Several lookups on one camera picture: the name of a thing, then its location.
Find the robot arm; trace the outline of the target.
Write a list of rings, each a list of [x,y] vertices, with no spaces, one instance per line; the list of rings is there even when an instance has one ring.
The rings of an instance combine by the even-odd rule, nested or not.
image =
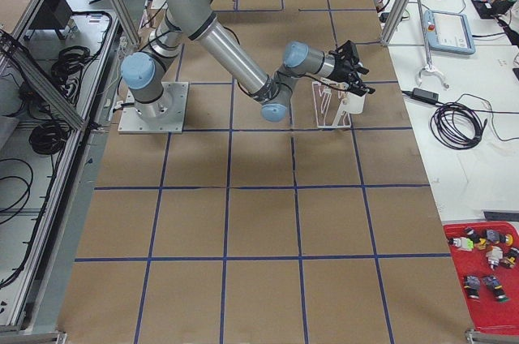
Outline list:
[[[134,97],[136,114],[151,122],[176,114],[175,97],[158,74],[167,69],[179,52],[182,37],[199,42],[261,105],[261,115],[269,122],[281,121],[289,108],[294,86],[303,76],[319,75],[359,97],[372,94],[361,77],[368,73],[356,45],[347,41],[324,52],[292,41],[285,47],[281,66],[268,75],[220,24],[211,8],[213,0],[165,0],[168,7],[144,50],[125,57],[121,74]]]

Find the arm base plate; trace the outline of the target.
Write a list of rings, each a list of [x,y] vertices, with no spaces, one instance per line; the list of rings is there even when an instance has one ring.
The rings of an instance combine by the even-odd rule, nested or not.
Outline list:
[[[122,110],[118,124],[121,134],[182,134],[187,99],[188,82],[163,82],[162,97],[153,103],[135,101],[128,91],[126,101],[133,103]]]

